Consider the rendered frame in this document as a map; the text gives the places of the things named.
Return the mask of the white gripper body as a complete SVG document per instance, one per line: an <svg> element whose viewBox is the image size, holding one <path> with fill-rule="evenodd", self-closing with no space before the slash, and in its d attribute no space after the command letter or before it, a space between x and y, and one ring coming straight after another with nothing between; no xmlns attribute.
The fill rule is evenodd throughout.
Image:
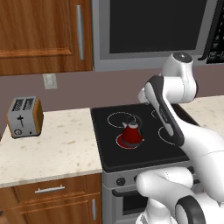
<svg viewBox="0 0 224 224"><path fill-rule="evenodd" d="M141 91L137 95L137 99L139 100L140 103L144 103L144 104L147 104L147 105L150 104L150 102L147 98L147 88L146 87L143 87L141 89Z"/></svg>

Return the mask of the red kettle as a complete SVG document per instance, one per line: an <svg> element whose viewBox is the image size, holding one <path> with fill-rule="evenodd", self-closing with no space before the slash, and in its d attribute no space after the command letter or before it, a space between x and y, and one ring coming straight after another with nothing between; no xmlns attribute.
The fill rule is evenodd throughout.
<svg viewBox="0 0 224 224"><path fill-rule="evenodd" d="M143 126L142 119L137 115L130 115L122 126L123 131L116 138L116 143L124 149L137 148L144 141L144 136L141 131Z"/></svg>

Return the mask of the black hob stove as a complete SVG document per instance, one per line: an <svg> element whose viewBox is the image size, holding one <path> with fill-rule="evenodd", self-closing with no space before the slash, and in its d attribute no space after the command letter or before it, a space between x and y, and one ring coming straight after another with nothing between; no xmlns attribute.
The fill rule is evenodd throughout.
<svg viewBox="0 0 224 224"><path fill-rule="evenodd" d="M123 123L130 115L142 119L144 141L135 149L124 149L116 143L123 132ZM186 154L175 146L150 105L132 104L93 108L91 116L102 165L102 224L115 224L112 190L136 190L134 177L141 172L165 167L190 167ZM124 186L116 180L125 178Z"/></svg>

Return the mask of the silver microwave oven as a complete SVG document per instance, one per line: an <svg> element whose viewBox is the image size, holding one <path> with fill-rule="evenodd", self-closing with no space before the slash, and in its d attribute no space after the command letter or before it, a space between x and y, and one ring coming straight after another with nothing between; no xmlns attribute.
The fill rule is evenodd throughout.
<svg viewBox="0 0 224 224"><path fill-rule="evenodd" d="M174 52L204 52L217 0L91 0L94 70L160 68Z"/></svg>

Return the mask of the oven door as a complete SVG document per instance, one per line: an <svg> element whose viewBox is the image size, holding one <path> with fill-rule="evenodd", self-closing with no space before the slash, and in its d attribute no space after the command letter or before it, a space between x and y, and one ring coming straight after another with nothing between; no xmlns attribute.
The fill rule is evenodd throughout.
<svg viewBox="0 0 224 224"><path fill-rule="evenodd" d="M112 199L115 206L115 224L135 224L137 217L144 211L148 202L148 199L140 193L128 197L113 195Z"/></svg>

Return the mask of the silver wood-sided toaster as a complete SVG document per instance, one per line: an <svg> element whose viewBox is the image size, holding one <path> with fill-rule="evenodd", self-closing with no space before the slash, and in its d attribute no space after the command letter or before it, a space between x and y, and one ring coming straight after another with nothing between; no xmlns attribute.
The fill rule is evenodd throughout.
<svg viewBox="0 0 224 224"><path fill-rule="evenodd" d="M14 98L6 120L13 138L39 136L44 120L40 99L37 96Z"/></svg>

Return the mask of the wooden drawer front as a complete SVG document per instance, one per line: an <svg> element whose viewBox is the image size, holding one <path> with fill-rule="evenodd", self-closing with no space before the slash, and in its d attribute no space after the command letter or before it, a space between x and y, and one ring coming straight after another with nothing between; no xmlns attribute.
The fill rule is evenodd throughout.
<svg viewBox="0 0 224 224"><path fill-rule="evenodd" d="M22 201L39 200L46 197L61 196L68 193L84 193L85 178L61 178L45 182L16 186L18 197Z"/></svg>

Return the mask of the wooden base cupboard door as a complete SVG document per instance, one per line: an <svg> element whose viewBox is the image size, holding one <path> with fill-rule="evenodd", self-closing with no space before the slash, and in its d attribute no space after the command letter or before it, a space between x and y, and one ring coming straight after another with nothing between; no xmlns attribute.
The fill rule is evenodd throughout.
<svg viewBox="0 0 224 224"><path fill-rule="evenodd" d="M92 216L93 199L96 199L96 220L93 220ZM93 193L86 196L51 200L23 206L20 214L25 224L101 224L100 199L99 193Z"/></svg>

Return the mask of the white wall outlet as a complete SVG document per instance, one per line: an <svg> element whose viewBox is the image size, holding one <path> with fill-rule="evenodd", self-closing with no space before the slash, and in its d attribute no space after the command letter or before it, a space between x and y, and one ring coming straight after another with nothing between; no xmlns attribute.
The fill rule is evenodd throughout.
<svg viewBox="0 0 224 224"><path fill-rule="evenodd" d="M44 85L46 89L57 89L57 80L55 73L44 73L43 74Z"/></svg>

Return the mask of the wooden wall cupboard door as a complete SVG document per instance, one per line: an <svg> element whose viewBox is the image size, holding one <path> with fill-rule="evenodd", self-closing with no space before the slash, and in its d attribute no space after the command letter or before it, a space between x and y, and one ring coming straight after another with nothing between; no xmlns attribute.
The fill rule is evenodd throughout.
<svg viewBox="0 0 224 224"><path fill-rule="evenodd" d="M0 76L93 69L90 0L0 0ZM80 59L76 6L82 9Z"/></svg>

